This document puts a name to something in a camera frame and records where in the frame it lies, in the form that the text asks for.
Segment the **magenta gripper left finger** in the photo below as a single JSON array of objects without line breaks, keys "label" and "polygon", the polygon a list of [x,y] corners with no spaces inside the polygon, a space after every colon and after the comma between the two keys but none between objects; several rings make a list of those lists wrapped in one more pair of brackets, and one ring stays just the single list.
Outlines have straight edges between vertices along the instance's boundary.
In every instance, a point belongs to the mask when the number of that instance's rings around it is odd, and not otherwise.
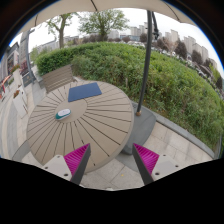
[{"label": "magenta gripper left finger", "polygon": [[79,185],[90,155],[91,147],[89,144],[86,144],[65,156],[54,156],[42,169]]}]

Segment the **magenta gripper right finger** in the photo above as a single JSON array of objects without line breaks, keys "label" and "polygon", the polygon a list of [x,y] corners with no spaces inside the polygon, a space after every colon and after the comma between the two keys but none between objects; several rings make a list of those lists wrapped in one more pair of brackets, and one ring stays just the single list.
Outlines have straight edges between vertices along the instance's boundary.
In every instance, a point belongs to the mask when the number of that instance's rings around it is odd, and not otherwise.
[{"label": "magenta gripper right finger", "polygon": [[166,154],[159,155],[136,143],[132,153],[145,185],[181,169],[181,165]]}]

